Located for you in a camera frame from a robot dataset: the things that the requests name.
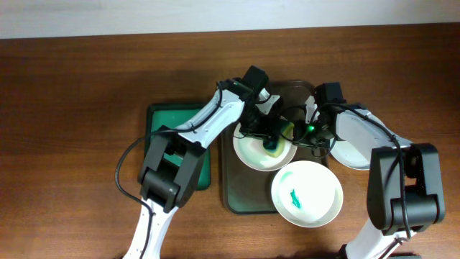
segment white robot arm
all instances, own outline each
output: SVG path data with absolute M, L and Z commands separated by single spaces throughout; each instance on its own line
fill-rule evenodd
M 124 258 L 160 258 L 160 248 L 174 213 L 196 189 L 206 148 L 230 124 L 240 121 L 240 131 L 248 137 L 264 140 L 279 137 L 277 110 L 282 98 L 268 94 L 264 88 L 267 81 L 265 72 L 252 66 L 243 78 L 219 82 L 213 99 L 190 121 L 176 129 L 160 128 L 138 176 L 142 201 L 153 214 L 142 207 L 131 247 Z M 389 131 L 364 107 L 345 105 L 337 83 L 317 87 L 314 100 L 305 103 L 305 115 L 302 122 L 294 122 L 294 145 L 318 147 L 332 138 L 348 141 L 371 164 L 369 219 L 356 239 L 342 247 L 341 257 L 386 258 L 408 238 L 408 231 L 414 235 L 442 221 L 445 207 L 441 173 L 433 146 L 414 145 Z M 409 161 L 406 174 L 418 179 L 416 186 L 405 190 L 408 195 L 404 206 L 400 202 L 399 170 L 395 168 L 401 150 Z M 177 167 L 167 162 L 163 159 L 165 153 L 182 155 L 182 165 Z M 407 223 L 404 208 L 409 230 L 404 226 Z

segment wooden table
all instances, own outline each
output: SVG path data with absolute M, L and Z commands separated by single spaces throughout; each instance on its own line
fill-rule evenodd
M 424 258 L 460 254 L 460 24 L 0 41 L 0 257 L 115 258 L 131 242 L 140 205 L 114 169 L 144 134 L 151 103 L 208 101 L 215 81 L 251 65 L 272 80 L 340 81 L 390 129 L 439 151 L 447 215 L 404 244 Z M 212 183 L 173 218 L 164 258 L 289 258 L 336 252 L 367 218 L 366 171 L 330 158 L 344 188 L 338 217 L 303 229 L 278 214 L 238 216 Z M 143 149 L 122 184 L 137 194 Z

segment wall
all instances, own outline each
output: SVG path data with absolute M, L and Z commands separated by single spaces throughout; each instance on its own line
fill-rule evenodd
M 460 22 L 459 0 L 3 0 L 0 38 Z

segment white plate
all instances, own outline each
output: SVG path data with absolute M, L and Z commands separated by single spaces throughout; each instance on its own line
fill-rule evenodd
M 337 177 L 312 161 L 296 161 L 283 167 L 273 179 L 271 193 L 281 216 L 300 227 L 328 224 L 344 202 Z
M 370 164 L 348 141 L 336 141 L 331 155 L 342 165 L 355 170 L 369 170 Z
M 239 131 L 240 127 L 241 124 L 238 123 L 233 132 L 234 136 L 243 137 L 243 134 Z M 233 138 L 233 147 L 236 155 L 238 155 L 238 158 L 245 165 L 258 171 L 268 172 L 280 169 L 294 158 L 295 151 L 297 150 L 297 146 L 284 140 L 285 147 L 281 155 L 277 158 L 273 158 L 265 152 L 262 140 L 256 140 L 252 137 L 243 137 L 242 139 L 237 137 Z

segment plastic tray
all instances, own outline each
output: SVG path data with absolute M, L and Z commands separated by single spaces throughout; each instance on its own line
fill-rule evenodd
M 275 81 L 267 90 L 274 95 L 281 95 L 283 107 L 304 104 L 314 90 L 313 85 L 306 81 Z M 300 109 L 290 109 L 283 115 L 294 121 L 305 119 Z M 221 164 L 224 204 L 235 214 L 276 213 L 272 203 L 270 189 L 277 171 L 261 172 L 247 167 L 240 161 L 233 147 L 233 132 L 236 124 L 227 127 L 221 135 Z M 325 154 L 325 150 L 316 150 L 316 156 Z M 293 161 L 309 160 L 328 167 L 327 158 L 316 158 L 310 149 L 297 149 Z

